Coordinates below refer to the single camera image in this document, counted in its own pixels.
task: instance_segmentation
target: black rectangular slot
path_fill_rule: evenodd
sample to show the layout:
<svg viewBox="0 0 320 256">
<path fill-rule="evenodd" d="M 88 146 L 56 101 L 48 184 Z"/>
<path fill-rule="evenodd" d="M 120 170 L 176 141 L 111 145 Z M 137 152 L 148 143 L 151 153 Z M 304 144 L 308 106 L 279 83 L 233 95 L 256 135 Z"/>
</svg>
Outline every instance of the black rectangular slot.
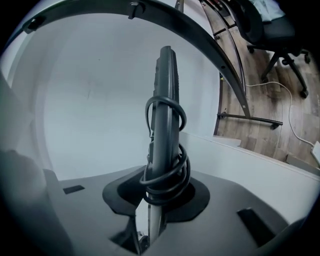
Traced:
<svg viewBox="0 0 320 256">
<path fill-rule="evenodd" d="M 239 210 L 237 214 L 258 247 L 263 246 L 276 236 L 251 208 Z"/>
<path fill-rule="evenodd" d="M 70 186 L 70 187 L 66 187 L 63 189 L 64 193 L 66 195 L 80 191 L 80 190 L 84 190 L 85 188 L 81 185 L 76 185 L 76 186 Z"/>
</svg>

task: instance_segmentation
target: black cable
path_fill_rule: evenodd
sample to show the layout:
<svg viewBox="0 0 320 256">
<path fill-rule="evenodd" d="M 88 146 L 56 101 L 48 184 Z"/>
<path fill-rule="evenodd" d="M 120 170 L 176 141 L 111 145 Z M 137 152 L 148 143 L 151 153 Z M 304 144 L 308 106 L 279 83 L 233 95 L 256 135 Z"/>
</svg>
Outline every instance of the black cable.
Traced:
<svg viewBox="0 0 320 256">
<path fill-rule="evenodd" d="M 179 128 L 180 131 L 186 126 L 187 116 L 183 108 L 179 105 L 175 100 L 165 97 L 165 96 L 154 96 L 150 98 L 145 105 L 145 119 L 147 123 L 147 127 L 149 130 L 149 136 L 151 137 L 151 129 L 149 124 L 149 107 L 155 102 L 162 102 L 170 106 L 173 110 L 175 110 L 179 116 L 181 117 L 181 126 Z M 187 156 L 187 152 L 185 148 L 179 143 L 179 149 L 181 154 L 178 155 L 177 159 L 173 161 L 172 169 L 154 179 L 147 179 L 148 173 L 152 172 L 152 167 L 150 167 L 150 156 L 148 155 L 148 163 L 145 166 L 144 174 L 140 179 L 140 183 L 145 186 L 145 191 L 148 192 L 147 196 L 144 194 L 144 200 L 154 206 L 165 206 L 178 198 L 182 192 L 187 188 L 190 181 L 190 161 Z M 168 181 L 172 178 L 177 178 L 178 182 L 171 187 L 167 187 L 166 189 L 159 189 L 162 185 L 168 186 Z"/>
</svg>

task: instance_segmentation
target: wooden floor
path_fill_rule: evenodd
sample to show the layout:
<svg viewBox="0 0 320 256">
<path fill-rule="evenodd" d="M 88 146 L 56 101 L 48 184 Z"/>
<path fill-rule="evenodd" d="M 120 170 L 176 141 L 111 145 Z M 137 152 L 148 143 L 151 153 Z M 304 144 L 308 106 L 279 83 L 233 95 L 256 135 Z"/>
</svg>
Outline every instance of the wooden floor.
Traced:
<svg viewBox="0 0 320 256">
<path fill-rule="evenodd" d="M 224 28 L 222 21 L 210 7 L 204 6 L 203 8 L 213 31 Z M 227 21 L 230 25 L 234 23 L 230 16 L 227 17 Z M 230 32 L 242 60 L 246 84 L 262 83 L 260 76 L 272 53 L 255 50 L 251 54 L 246 47 L 248 43 L 242 39 L 238 28 L 231 28 Z M 228 33 L 225 31 L 219 36 L 218 44 L 239 74 L 237 58 Z M 309 91 L 308 98 L 302 99 L 299 95 L 302 86 L 296 75 L 289 66 L 283 66 L 280 60 L 269 73 L 268 79 L 283 84 L 291 91 L 293 98 L 291 107 L 292 126 L 298 136 L 314 144 L 317 140 L 320 140 L 320 73 L 312 59 L 310 64 L 306 64 L 303 55 L 294 57 L 294 62 L 301 71 Z M 310 154 L 311 146 L 298 140 L 290 128 L 288 119 L 290 95 L 284 88 L 277 84 L 247 87 L 246 96 L 252 116 L 282 121 L 283 126 L 271 130 L 270 126 L 265 123 L 228 117 L 219 121 L 216 135 L 240 139 L 242 148 L 280 161 L 285 161 L 286 156 L 291 154 L 314 167 L 318 166 Z M 234 92 L 226 82 L 222 84 L 221 111 L 243 115 Z"/>
</svg>

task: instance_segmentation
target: office chair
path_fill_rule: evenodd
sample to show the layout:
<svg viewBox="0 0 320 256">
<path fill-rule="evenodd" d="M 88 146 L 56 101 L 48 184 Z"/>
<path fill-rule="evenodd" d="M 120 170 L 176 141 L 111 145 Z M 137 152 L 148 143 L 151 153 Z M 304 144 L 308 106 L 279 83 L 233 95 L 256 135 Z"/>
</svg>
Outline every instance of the office chair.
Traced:
<svg viewBox="0 0 320 256">
<path fill-rule="evenodd" d="M 263 22 L 259 12 L 249 0 L 220 0 L 220 2 L 226 5 L 231 12 L 243 39 L 251 43 L 247 45 L 251 54 L 254 53 L 255 49 L 274 52 L 268 66 L 261 75 L 262 82 L 268 82 L 267 74 L 278 59 L 282 57 L 282 64 L 289 65 L 292 68 L 303 87 L 300 96 L 304 99 L 307 98 L 309 94 L 307 85 L 289 54 L 296 57 L 304 54 L 304 61 L 307 64 L 310 63 L 310 57 L 309 53 L 303 50 L 296 37 L 295 27 L 288 18 L 283 16 Z"/>
</svg>

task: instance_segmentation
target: chair base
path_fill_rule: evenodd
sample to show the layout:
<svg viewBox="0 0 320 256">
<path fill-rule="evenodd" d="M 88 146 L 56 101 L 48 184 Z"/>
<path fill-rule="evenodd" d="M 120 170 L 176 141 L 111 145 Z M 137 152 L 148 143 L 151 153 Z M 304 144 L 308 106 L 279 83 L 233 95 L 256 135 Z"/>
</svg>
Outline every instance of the chair base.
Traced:
<svg viewBox="0 0 320 256">
<path fill-rule="evenodd" d="M 251 54 L 254 53 L 255 49 L 274 52 L 269 64 L 267 65 L 265 71 L 261 75 L 261 80 L 262 80 L 263 83 L 266 83 L 268 81 L 267 74 L 274 67 L 274 65 L 276 64 L 278 59 L 280 57 L 282 57 L 282 58 L 284 58 L 282 63 L 284 65 L 289 65 L 291 67 L 292 71 L 295 73 L 295 75 L 297 76 L 298 80 L 300 81 L 300 83 L 302 85 L 302 91 L 300 92 L 300 96 L 302 98 L 304 98 L 304 99 L 306 99 L 308 97 L 309 92 L 307 90 L 307 85 L 305 83 L 305 80 L 302 77 L 300 71 L 298 70 L 298 67 L 295 64 L 295 61 L 289 56 L 289 54 L 284 49 L 275 49 L 275 48 L 272 49 L 270 47 L 265 47 L 264 45 L 252 45 L 252 44 L 247 45 L 247 49 L 249 50 L 249 52 Z M 311 60 L 310 60 L 310 57 L 309 57 L 309 52 L 307 52 L 306 50 L 302 50 L 301 53 L 304 54 L 305 62 L 307 64 L 310 63 Z"/>
</svg>

